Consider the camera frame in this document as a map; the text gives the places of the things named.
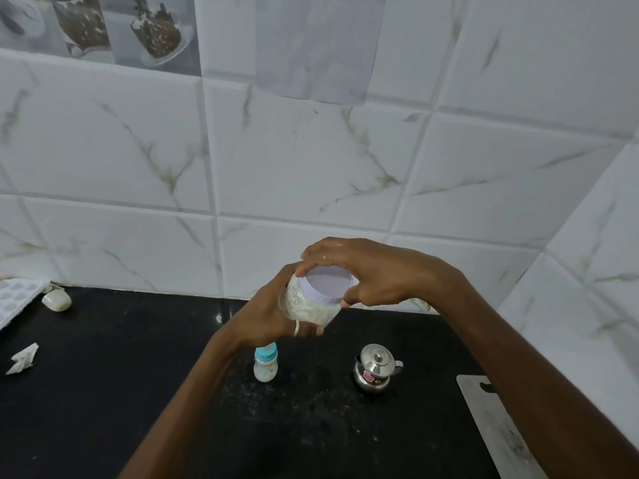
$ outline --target white paper scrap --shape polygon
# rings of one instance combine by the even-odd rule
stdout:
[[[27,346],[22,351],[14,354],[11,359],[15,362],[15,364],[9,368],[6,375],[12,375],[14,373],[20,373],[22,370],[29,368],[33,364],[33,358],[36,356],[36,351],[40,346],[37,343],[34,343],[30,346]]]
[[[386,0],[256,0],[256,85],[361,106]]]

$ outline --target person's left hand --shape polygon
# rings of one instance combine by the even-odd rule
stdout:
[[[227,323],[242,346],[261,347],[284,336],[293,336],[295,321],[284,314],[280,307],[280,299],[299,264],[300,262],[297,262],[282,267],[273,280],[260,288]],[[320,336],[323,332],[322,326],[300,321],[297,335]]]

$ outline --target crumpled tissue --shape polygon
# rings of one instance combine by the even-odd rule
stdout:
[[[40,346],[37,343],[34,343],[30,346],[27,346],[22,351],[14,354],[11,359],[15,362],[15,364],[9,368],[6,375],[12,375],[14,373],[20,373],[22,370],[29,368],[33,364],[33,358],[36,356],[36,351]]]

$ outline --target teapot handle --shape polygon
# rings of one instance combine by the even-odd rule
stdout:
[[[404,362],[400,362],[399,360],[395,360],[395,369],[393,370],[393,372],[390,375],[391,376],[392,375],[396,375],[403,369],[404,369]]]

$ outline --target forearm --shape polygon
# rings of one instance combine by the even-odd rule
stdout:
[[[129,459],[119,479],[180,477],[199,419],[240,346],[229,325],[216,332]]]
[[[639,477],[635,448],[467,281],[447,292],[435,308],[482,366],[551,479]]]

